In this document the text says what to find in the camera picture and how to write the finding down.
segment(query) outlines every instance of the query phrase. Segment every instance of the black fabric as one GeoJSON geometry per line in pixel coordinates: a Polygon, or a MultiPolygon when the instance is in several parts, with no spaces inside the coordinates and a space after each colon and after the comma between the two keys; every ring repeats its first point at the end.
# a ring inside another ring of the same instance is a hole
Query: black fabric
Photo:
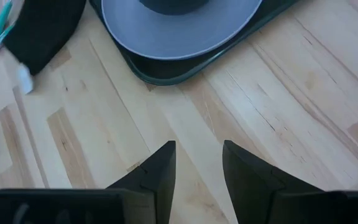
{"type": "Polygon", "coordinates": [[[38,74],[73,35],[86,0],[25,0],[4,45],[32,75],[38,74]]]}

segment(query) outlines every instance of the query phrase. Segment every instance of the wooden floor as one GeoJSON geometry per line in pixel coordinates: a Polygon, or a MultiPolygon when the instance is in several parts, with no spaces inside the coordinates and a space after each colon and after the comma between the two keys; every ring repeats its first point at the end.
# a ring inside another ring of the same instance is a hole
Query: wooden floor
{"type": "Polygon", "coordinates": [[[178,86],[135,77],[89,4],[36,91],[21,93],[16,68],[2,50],[0,188],[104,188],[172,139],[172,223],[236,223],[231,139],[324,190],[358,190],[358,0],[304,0],[178,86]]]}

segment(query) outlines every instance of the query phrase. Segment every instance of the white object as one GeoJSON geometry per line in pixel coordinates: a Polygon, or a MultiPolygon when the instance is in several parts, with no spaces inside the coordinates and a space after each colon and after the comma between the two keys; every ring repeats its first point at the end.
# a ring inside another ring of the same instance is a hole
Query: white object
{"type": "Polygon", "coordinates": [[[24,94],[28,94],[34,89],[32,75],[29,69],[22,63],[17,70],[17,77],[19,79],[20,88],[24,94]]]}

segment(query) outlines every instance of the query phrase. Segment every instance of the gray plate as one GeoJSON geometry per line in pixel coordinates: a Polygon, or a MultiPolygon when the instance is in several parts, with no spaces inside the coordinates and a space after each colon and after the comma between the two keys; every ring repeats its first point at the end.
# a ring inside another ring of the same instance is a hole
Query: gray plate
{"type": "Polygon", "coordinates": [[[235,36],[262,0],[209,0],[182,16],[166,16],[139,0],[102,0],[104,21],[126,49],[159,60],[180,60],[209,52],[235,36]]]}

